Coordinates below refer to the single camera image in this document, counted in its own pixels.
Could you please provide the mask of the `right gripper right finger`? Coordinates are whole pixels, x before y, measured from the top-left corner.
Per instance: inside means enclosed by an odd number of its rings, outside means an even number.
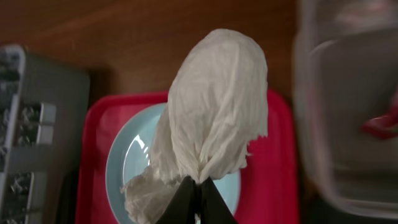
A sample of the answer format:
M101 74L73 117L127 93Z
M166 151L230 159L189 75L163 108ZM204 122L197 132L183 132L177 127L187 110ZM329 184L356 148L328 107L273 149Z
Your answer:
M201 224L238 224L211 178L200 184Z

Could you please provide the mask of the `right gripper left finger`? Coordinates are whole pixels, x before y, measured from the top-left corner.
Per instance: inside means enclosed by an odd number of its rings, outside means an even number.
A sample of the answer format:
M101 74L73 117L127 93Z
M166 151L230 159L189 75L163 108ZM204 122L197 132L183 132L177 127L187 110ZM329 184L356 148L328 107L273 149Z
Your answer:
M185 177L156 224L195 224L196 183Z

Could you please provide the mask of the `white napkin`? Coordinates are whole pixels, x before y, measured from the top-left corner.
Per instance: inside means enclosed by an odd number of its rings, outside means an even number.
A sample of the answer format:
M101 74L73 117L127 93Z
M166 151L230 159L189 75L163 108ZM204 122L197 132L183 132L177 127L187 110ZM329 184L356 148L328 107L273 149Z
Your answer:
M199 189L246 167L249 142L268 133L267 64L250 37L211 31L191 49L170 87L149 164L122 188L136 223L155 223L177 190Z

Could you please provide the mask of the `red snack wrapper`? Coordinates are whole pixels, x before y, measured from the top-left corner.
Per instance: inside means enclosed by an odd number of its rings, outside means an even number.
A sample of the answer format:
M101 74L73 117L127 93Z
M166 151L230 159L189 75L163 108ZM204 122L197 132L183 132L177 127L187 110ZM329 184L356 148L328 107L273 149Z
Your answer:
M361 130L379 139L397 137L397 94L392 98L388 112L366 121Z

